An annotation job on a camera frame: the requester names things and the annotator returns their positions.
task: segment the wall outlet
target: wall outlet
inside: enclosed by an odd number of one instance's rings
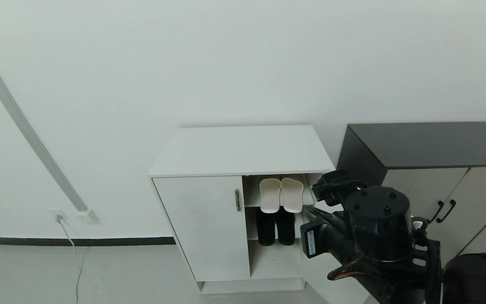
[[[58,215],[61,215],[64,220],[67,219],[67,216],[63,213],[63,211],[61,211],[61,209],[48,209],[48,213],[54,219],[54,221]]]
[[[87,210],[86,212],[78,212],[76,217],[80,221],[80,223],[84,224],[100,224],[100,220],[95,214],[92,209]]]

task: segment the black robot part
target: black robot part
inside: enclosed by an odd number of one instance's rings
[[[413,250],[410,201],[388,187],[370,187],[351,193],[345,210],[359,253],[377,261],[408,258]]]
[[[368,188],[342,170],[322,175],[313,192],[328,205],[344,208],[332,214],[312,206],[304,209],[310,219],[301,226],[307,257],[329,252],[342,264],[325,277],[353,277],[380,304],[440,302],[440,243],[426,237],[427,220],[410,216],[403,193]]]

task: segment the cabinet handle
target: cabinet handle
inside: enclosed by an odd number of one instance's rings
[[[442,217],[441,219],[436,219],[437,223],[443,222],[446,219],[446,217],[451,213],[453,208],[455,208],[455,206],[457,206],[457,202],[455,202],[455,200],[450,200],[449,203],[451,204],[451,209],[449,209],[449,211],[447,211],[447,213],[444,215],[444,217]]]
[[[438,206],[440,206],[440,208],[438,209],[438,211],[434,214],[434,216],[432,217],[432,219],[429,220],[429,224],[434,222],[434,219],[436,219],[436,216],[438,216],[438,213],[440,213],[440,211],[442,211],[442,208],[444,207],[444,202],[442,201],[439,201],[438,202]]]
[[[239,211],[241,211],[241,203],[239,202],[239,189],[235,189],[235,208]]]

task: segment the slipper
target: slipper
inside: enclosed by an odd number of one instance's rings
[[[286,211],[292,213],[303,210],[303,183],[297,179],[301,179],[301,176],[285,177],[281,182],[282,205]]]
[[[280,206],[281,182],[278,179],[260,181],[260,209],[264,213],[275,213]]]

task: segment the label sticker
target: label sticker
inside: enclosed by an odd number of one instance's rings
[[[309,255],[316,254],[316,246],[314,244],[314,231],[307,231],[307,241],[309,243]]]

